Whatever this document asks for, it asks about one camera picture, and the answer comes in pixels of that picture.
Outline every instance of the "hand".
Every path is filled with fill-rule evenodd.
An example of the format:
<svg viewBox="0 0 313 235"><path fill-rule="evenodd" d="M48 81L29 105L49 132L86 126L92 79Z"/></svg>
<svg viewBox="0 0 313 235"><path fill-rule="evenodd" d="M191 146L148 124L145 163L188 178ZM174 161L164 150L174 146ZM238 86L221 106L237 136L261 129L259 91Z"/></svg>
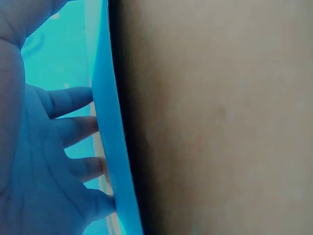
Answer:
<svg viewBox="0 0 313 235"><path fill-rule="evenodd" d="M0 0L0 231L82 234L114 211L82 182L102 174L100 158L69 159L64 148L98 131L95 117L58 118L92 101L90 88L46 92L25 85L20 48L65 0Z"/></svg>

